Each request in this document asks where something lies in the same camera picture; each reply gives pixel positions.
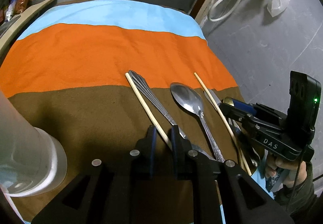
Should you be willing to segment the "silver spoon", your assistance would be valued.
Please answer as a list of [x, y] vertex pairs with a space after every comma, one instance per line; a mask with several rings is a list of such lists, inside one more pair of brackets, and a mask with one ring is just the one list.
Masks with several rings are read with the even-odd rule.
[[211, 146], [214, 159], [219, 162], [224, 162], [225, 159], [222, 152], [214, 140], [210, 128], [204, 118], [204, 106], [201, 96], [193, 88], [181, 83], [172, 83], [170, 85], [170, 90], [172, 96], [181, 107], [198, 116]]

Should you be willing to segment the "clear plastic bag on wall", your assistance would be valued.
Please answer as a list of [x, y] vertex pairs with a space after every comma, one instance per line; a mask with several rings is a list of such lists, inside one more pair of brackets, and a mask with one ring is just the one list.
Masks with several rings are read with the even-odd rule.
[[271, 17], [276, 17], [286, 10], [289, 3], [290, 0], [270, 0], [267, 4], [267, 10]]

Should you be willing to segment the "silver table knife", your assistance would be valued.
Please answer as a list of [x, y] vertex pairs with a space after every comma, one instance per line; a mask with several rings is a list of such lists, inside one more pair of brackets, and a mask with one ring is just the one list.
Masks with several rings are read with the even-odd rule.
[[[212, 91], [210, 89], [209, 89], [209, 92], [210, 92], [210, 95], [212, 95], [215, 103], [219, 106], [221, 101], [218, 98], [218, 96], [215, 94], [214, 91]], [[212, 100], [210, 99], [210, 97], [208, 96], [208, 94], [205, 91], [204, 91], [204, 95], [205, 95], [206, 99], [211, 103], [211, 105], [215, 108], [215, 105], [213, 104]], [[226, 118], [226, 120], [227, 120], [227, 123], [229, 124], [232, 132], [234, 133], [234, 136], [238, 137], [239, 134], [241, 133], [241, 129], [240, 129], [239, 125], [234, 120], [232, 120], [231, 118]]]

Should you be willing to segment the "striped blue orange brown cloth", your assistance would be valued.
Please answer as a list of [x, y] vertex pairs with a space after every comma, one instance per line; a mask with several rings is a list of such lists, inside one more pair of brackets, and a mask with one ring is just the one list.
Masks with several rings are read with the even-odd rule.
[[153, 93], [204, 150], [200, 123], [173, 100], [170, 85], [241, 99], [233, 76], [201, 28], [177, 10], [130, 0], [58, 5], [28, 26], [1, 65], [1, 93], [33, 126], [57, 139], [69, 183], [94, 159], [118, 163], [147, 131], [148, 116], [125, 73], [145, 78]]

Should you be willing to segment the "silver fork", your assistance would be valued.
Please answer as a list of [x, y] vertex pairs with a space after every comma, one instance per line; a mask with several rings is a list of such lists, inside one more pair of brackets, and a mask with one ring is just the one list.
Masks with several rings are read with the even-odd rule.
[[[133, 70], [128, 71], [128, 74], [130, 75], [130, 77], [133, 80], [134, 84], [136, 85], [137, 89], [160, 111], [160, 113], [168, 120], [168, 122], [172, 126], [176, 126], [177, 123], [171, 117], [171, 115], [168, 113], [168, 111], [165, 109], [165, 107], [161, 104], [159, 99], [154, 95], [154, 93], [150, 89], [146, 80], [141, 75], [139, 75], [138, 73], [136, 73]], [[188, 137], [183, 132], [183, 130], [180, 127], [178, 127], [178, 129], [179, 129], [180, 136], [183, 139], [188, 140]], [[199, 146], [197, 146], [195, 144], [191, 143], [191, 145], [194, 150], [201, 152], [202, 154], [206, 155], [210, 160], [215, 161], [215, 159], [213, 157], [211, 157], [210, 155], [208, 155], [205, 150], [203, 150], [202, 148], [200, 148]]]

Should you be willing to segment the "wooden chopstick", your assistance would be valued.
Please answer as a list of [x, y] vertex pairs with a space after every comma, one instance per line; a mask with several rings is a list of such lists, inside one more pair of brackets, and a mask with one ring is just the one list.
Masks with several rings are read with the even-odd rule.
[[239, 155], [239, 158], [240, 158], [240, 161], [241, 163], [244, 165], [243, 168], [245, 169], [245, 171], [248, 173], [249, 176], [252, 175], [251, 171], [250, 171], [250, 168], [249, 168], [249, 165], [247, 163], [247, 160], [243, 154], [243, 152], [241, 151], [241, 148], [239, 147], [238, 145], [238, 141], [229, 125], [229, 123], [227, 122], [225, 116], [223, 115], [221, 109], [219, 108], [218, 104], [215, 102], [215, 99], [214, 97], [211, 95], [210, 91], [208, 90], [208, 88], [205, 86], [205, 84], [203, 83], [202, 79], [199, 77], [199, 75], [194, 72], [194, 76], [196, 77], [196, 79], [198, 80], [198, 82], [200, 83], [200, 85], [202, 86], [202, 89], [204, 90], [204, 92], [208, 95], [208, 97], [210, 98], [212, 104], [215, 106], [215, 109], [217, 111], [217, 113], [219, 114], [220, 118], [222, 119], [229, 135], [231, 136], [231, 139], [233, 141], [233, 143], [235, 144], [235, 147], [237, 148], [237, 151], [238, 151], [238, 155]]
[[144, 108], [147, 116], [149, 117], [149, 119], [151, 120], [153, 125], [156, 127], [156, 129], [157, 129], [158, 133], [160, 134], [161, 138], [163, 139], [163, 141], [165, 141], [166, 145], [170, 148], [170, 150], [172, 150], [171, 141], [169, 140], [168, 136], [166, 135], [166, 133], [164, 132], [164, 130], [162, 129], [162, 127], [160, 126], [160, 124], [158, 123], [156, 118], [154, 117], [151, 110], [149, 109], [147, 103], [145, 102], [145, 100], [141, 96], [139, 90], [137, 89], [137, 87], [136, 87], [135, 83], [133, 82], [132, 78], [130, 77], [129, 73], [125, 73], [125, 77], [126, 77], [128, 83], [130, 84], [132, 90], [134, 91], [134, 93], [135, 93], [137, 99], [139, 100], [140, 104]]

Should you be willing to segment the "white plastic utensil holder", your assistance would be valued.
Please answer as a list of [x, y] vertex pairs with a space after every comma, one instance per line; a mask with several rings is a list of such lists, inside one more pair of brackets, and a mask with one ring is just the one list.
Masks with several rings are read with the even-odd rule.
[[67, 174], [59, 141], [33, 127], [1, 93], [1, 186], [11, 197], [40, 195], [57, 188]]

